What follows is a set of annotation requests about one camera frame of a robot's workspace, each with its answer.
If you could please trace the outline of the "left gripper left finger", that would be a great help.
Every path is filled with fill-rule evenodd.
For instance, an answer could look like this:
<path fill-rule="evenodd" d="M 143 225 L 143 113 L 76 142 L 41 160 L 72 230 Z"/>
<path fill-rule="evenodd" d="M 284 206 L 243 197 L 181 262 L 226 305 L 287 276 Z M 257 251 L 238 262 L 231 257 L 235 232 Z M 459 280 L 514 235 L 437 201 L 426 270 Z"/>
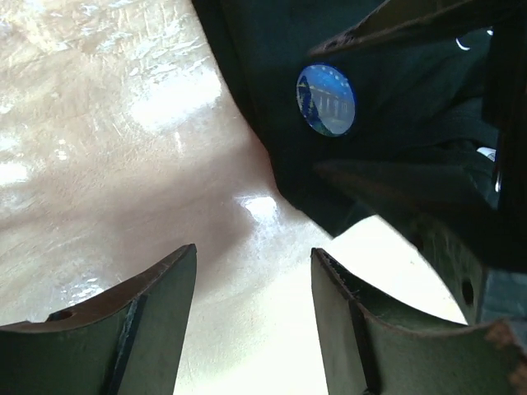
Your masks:
<path fill-rule="evenodd" d="M 3 394 L 172 394 L 197 273 L 185 245 L 42 323 L 1 327 Z"/>

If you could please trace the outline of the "black printed t-shirt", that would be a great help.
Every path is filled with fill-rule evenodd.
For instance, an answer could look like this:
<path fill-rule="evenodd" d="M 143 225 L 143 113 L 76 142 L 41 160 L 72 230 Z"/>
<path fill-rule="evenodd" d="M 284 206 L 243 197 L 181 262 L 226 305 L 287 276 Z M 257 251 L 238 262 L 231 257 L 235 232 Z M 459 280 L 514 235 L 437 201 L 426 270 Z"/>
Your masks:
<path fill-rule="evenodd" d="M 356 51 L 329 63 L 350 81 L 351 129 L 325 137 L 304 120 L 296 81 L 307 52 L 359 22 L 375 1 L 197 1 L 194 8 L 240 112 L 268 151 L 281 195 L 338 236 L 367 218 L 363 204 L 327 185 L 327 160 L 460 165 L 496 206 L 493 164 L 498 132 L 481 118 L 490 44 L 485 30 L 377 53 Z"/>

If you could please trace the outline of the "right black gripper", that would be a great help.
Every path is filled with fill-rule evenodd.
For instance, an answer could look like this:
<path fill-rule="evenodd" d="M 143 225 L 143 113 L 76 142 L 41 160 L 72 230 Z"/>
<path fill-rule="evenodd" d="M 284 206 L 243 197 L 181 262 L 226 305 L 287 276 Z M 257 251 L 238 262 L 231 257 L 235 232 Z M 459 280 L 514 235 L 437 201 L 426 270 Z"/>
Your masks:
<path fill-rule="evenodd" d="M 331 160 L 316 172 L 370 207 L 425 255 L 458 243 L 475 257 L 469 323 L 526 315 L 526 3 L 430 1 L 417 36 L 439 40 L 492 26 L 483 119 L 499 129 L 493 209 L 456 165 Z"/>

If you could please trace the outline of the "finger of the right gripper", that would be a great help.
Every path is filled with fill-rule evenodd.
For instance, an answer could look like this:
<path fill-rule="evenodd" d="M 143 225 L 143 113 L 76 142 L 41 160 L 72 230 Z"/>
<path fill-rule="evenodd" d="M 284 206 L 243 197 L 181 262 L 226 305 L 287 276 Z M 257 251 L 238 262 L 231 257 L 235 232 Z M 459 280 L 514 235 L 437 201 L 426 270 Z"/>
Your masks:
<path fill-rule="evenodd" d="M 525 1 L 385 1 L 356 25 L 316 45 L 310 55 L 447 40 L 524 9 Z"/>

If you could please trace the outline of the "blue round brooch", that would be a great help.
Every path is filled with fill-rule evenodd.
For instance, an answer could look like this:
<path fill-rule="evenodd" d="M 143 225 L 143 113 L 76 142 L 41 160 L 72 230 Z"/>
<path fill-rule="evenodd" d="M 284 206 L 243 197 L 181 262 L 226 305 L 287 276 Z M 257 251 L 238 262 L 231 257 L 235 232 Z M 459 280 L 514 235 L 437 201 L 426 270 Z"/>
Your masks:
<path fill-rule="evenodd" d="M 296 81 L 296 102 L 304 120 L 326 137 L 345 135 L 355 121 L 352 85 L 340 70 L 326 63 L 302 69 Z"/>

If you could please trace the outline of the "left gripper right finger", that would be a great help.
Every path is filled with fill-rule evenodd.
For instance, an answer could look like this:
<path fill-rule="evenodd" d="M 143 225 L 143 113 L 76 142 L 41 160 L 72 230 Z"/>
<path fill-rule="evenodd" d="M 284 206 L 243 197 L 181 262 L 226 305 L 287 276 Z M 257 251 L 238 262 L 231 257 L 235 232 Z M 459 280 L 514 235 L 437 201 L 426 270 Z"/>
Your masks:
<path fill-rule="evenodd" d="M 526 322 L 464 326 L 415 309 L 311 251 L 330 394 L 524 394 Z"/>

